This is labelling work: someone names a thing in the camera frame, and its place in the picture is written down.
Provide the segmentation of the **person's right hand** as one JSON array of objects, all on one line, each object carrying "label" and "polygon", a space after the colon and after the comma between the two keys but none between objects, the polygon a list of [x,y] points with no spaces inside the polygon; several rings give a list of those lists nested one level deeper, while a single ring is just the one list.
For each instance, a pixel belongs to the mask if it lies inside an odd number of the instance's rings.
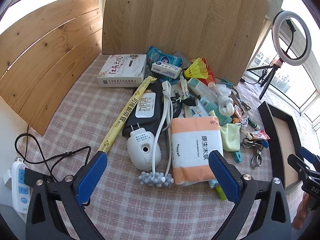
[{"label": "person's right hand", "polygon": [[307,208],[309,198],[310,195],[308,193],[304,193],[302,201],[297,207],[297,213],[292,222],[292,227],[296,230],[301,230],[310,224],[311,216],[309,215]]}]

